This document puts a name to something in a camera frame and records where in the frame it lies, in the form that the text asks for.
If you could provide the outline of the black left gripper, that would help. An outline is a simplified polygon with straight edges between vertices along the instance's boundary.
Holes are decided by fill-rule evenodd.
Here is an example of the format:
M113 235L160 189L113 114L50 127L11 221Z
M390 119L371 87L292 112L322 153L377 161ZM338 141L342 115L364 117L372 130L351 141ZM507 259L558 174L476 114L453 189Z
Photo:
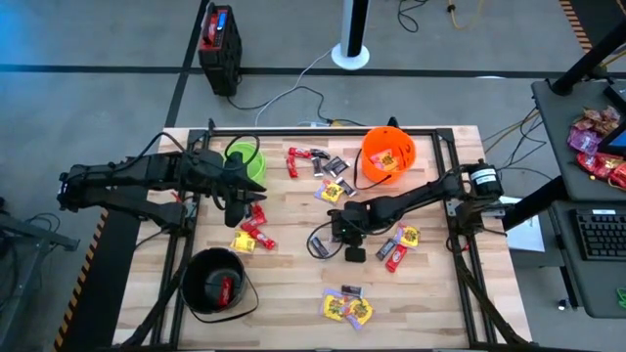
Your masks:
M244 217L245 203L267 199L266 188L250 179L244 170L243 155L232 152L226 157L213 151L205 151L208 160L202 160L201 175L210 187L214 205L224 211L224 223L235 228Z

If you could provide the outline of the yellow Sour Patch candy bag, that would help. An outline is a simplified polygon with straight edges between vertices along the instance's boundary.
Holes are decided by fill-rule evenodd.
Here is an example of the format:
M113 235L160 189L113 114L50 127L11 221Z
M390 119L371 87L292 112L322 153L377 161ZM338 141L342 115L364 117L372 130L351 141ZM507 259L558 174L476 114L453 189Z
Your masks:
M419 245L420 236L421 232L418 228L399 224L393 239L397 244L407 248L416 248Z
M324 180L314 197L330 204L336 204L343 193L342 186L330 180Z
M326 288L323 292L320 314L328 319L341 322L347 313L347 297L340 291Z
M392 149L386 149L370 156L371 163L379 170L394 171L399 167L399 159L393 155Z
M248 232L237 230L229 247L241 253L253 253L256 246L256 239Z

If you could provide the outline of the orange plastic halloween bucket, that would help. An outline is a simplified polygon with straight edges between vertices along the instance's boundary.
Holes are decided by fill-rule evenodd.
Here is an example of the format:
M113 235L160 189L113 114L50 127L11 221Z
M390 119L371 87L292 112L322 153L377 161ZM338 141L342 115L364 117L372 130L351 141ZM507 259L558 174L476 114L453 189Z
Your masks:
M392 149L399 159L399 167L394 171L377 169L370 156L386 149ZM355 163L360 170L354 171L354 183L358 190L367 190L379 185L396 183L414 164L417 152L412 137L397 127L375 127L366 133L361 142Z

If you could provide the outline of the black plastic halloween bucket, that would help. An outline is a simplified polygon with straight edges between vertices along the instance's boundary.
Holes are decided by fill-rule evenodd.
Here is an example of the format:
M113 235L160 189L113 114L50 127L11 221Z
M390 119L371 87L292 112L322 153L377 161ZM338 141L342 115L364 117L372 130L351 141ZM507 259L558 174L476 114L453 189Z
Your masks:
M219 289L223 277L234 279L234 290L230 304L226 307L219 307ZM252 308L216 320L206 320L200 317L200 314L225 313L235 308L243 301L248 288L252 290L255 299ZM255 312L259 307L258 293L246 272L243 261L235 252L224 247L212 247L194 254L183 272L180 290L183 301L192 315L205 324L234 321Z

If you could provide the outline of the red candy bag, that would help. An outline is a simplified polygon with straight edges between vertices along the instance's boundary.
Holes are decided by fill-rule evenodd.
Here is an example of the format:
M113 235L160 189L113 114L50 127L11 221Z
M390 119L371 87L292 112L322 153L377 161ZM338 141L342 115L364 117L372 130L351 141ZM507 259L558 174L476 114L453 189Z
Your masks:
M626 192L626 160L612 154L578 153L577 164L591 180L603 181L612 188Z

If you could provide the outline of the brown candy wrapper pile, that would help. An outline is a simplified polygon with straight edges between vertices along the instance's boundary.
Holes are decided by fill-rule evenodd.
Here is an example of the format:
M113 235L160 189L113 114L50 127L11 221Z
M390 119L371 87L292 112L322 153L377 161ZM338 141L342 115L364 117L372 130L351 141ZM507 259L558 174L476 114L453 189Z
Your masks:
M611 106L607 106L604 110L584 108L572 126L581 131L594 131L605 137L619 126L620 118L618 110Z

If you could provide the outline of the black and red equipment case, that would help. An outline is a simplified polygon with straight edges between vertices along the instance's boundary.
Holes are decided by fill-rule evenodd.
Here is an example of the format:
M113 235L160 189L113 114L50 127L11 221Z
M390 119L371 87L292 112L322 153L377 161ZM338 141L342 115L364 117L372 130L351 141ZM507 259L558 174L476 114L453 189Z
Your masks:
M209 2L201 22L198 58L215 95L237 94L242 55L242 38L232 7Z

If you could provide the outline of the black hazard-striped floor mat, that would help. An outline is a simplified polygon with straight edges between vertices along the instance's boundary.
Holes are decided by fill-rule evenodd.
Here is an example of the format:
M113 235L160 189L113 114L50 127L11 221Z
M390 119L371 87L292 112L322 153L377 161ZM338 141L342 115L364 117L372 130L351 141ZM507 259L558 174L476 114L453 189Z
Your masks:
M626 20L626 0L558 1L585 53Z
M149 192L142 187L121 187L120 191L125 196L145 200ZM55 352L112 349L141 220L140 216L100 208L99 222L88 242L54 341Z

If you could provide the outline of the black stand leg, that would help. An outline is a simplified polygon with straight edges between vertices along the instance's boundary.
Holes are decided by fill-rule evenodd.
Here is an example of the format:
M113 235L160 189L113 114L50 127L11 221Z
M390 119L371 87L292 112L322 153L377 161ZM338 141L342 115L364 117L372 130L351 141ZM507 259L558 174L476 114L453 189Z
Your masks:
M502 219L504 229L507 231L520 225L546 210L556 200L568 200L567 190L561 176L549 181L508 209Z

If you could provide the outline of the grey metal stand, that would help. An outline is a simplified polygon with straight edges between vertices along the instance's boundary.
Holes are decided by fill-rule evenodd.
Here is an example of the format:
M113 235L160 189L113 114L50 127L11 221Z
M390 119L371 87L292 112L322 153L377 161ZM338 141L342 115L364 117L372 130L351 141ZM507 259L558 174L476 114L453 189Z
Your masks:
M61 224L52 212L16 217L0 197L0 318L21 311L22 300L33 290L32 276L55 248L78 249L80 240L61 234Z

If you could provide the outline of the grey desk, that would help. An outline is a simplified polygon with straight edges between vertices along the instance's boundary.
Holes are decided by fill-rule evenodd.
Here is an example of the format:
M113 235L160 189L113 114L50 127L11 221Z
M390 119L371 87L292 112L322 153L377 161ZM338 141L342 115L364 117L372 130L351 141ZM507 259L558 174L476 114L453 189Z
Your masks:
M593 318L626 320L626 308L620 305L618 295L621 288L626 290L626 261L585 260L573 221L575 210L626 214L626 191L591 180L567 144L570 126L584 108L603 110L611 104L604 95L607 86L606 82L582 82L566 96L555 94L546 81L534 82L531 88L559 167L555 181L565 191L552 198L548 213L573 285L571 301Z

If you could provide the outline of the black keyboard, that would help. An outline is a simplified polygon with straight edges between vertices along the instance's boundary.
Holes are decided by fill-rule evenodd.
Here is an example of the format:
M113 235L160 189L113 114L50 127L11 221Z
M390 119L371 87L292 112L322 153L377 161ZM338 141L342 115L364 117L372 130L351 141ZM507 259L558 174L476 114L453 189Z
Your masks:
M575 209L572 215L576 238L585 260L626 262L626 212Z

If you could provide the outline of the blue lit screen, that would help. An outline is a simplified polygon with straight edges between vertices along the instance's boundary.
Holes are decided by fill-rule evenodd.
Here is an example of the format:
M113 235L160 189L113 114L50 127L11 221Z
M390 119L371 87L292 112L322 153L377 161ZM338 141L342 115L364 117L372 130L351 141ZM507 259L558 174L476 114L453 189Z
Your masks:
M626 118L601 140L598 151L626 158Z

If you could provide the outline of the black stand pole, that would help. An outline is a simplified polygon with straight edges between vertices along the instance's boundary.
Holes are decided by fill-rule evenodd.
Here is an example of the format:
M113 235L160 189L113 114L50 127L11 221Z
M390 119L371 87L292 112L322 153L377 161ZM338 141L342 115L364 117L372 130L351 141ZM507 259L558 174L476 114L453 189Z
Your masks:
M626 42L626 19L609 32L562 77L551 83L551 90L560 96L569 95L576 83L624 42Z

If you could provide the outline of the black aluminium table frame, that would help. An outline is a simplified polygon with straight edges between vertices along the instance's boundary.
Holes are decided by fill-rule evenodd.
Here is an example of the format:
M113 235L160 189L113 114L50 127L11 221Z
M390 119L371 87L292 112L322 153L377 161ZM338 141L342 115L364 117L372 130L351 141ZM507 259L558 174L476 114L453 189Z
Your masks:
M354 165L365 128L287 128L277 136L261 136L266 159L267 199L261 202L267 223L260 231L276 242L273 249L258 244L253 253L236 254L259 296L258 309L242 318L219 324L198 321L184 303L179 305L179 329L174 329L175 298L168 303L162 341L177 344L168 350L339 350L392 348L469 347L468 328L454 268L454 257L445 247L447 212L437 202L406 214L401 224L419 228L419 246L408 249L395 273L376 258L379 248L393 237L397 226L384 235L367 237L367 260L344 260L345 247L331 259L317 260L305 247L310 233L329 221L327 211L342 207L346 200L362 201L382 195L396 196L434 180L452 167L452 148L458 163L474 163L485 157L476 126L438 128L405 127L411 133L417 158L396 183L342 195L337 204L314 197L323 178L313 176L311 162L297 158L298 177L291 179L286 166L290 147L320 149ZM133 255L130 275L116 323L113 343L125 341L157 301L161 264L167 251L165 236L142 244ZM504 236L481 233L473 249L479 252L486 290L504 320L525 340L532 339L513 262ZM341 322L320 314L326 288L340 291L342 285L360 286L374 314L361 330L344 318Z

